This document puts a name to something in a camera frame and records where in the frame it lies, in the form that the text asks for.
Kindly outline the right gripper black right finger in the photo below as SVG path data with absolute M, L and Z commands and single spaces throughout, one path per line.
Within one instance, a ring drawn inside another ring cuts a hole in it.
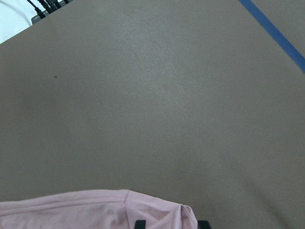
M 212 227 L 207 220 L 199 220 L 198 229 L 212 229 Z

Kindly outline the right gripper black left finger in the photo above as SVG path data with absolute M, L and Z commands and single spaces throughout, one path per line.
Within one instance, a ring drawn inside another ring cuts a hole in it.
M 137 220 L 134 229 L 146 229 L 146 220 Z

